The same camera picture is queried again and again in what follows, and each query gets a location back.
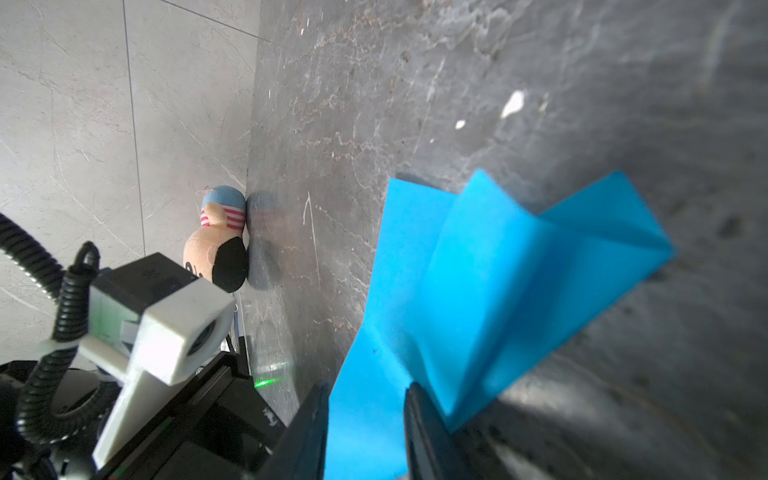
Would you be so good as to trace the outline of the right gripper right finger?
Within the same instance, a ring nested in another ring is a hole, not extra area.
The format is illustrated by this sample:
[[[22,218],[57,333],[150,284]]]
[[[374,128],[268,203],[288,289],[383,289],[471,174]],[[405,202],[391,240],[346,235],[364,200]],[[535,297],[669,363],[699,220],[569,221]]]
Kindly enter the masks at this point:
[[[410,479],[480,478],[453,441],[428,392],[417,382],[406,391],[403,414]]]

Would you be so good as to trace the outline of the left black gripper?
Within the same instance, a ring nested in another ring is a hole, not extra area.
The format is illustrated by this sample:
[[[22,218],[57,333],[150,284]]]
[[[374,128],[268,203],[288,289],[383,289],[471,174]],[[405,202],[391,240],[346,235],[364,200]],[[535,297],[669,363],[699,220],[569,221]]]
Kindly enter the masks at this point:
[[[254,479],[285,430],[246,356],[221,352],[93,477]]]

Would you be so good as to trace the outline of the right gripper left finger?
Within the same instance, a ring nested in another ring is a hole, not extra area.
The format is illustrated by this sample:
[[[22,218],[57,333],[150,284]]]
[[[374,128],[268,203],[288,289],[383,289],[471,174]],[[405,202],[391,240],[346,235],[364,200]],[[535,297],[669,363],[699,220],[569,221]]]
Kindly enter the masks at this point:
[[[329,384],[316,384],[280,437],[258,479],[322,480],[329,425]]]

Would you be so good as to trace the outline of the blue square paper sheet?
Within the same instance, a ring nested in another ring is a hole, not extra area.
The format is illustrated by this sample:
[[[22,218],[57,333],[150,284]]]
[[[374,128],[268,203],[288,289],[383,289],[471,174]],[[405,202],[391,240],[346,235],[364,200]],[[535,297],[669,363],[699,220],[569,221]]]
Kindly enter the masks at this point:
[[[673,254],[620,172],[537,215],[484,171],[458,194],[391,180],[326,477],[403,476],[411,384],[455,431]]]

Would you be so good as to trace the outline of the plush doll toy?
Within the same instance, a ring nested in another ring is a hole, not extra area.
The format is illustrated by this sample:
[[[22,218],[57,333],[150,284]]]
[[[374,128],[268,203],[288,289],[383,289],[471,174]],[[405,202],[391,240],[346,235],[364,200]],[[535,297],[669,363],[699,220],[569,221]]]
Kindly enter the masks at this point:
[[[243,240],[246,198],[231,186],[209,189],[200,210],[200,226],[185,243],[183,266],[228,293],[248,276],[248,254]]]

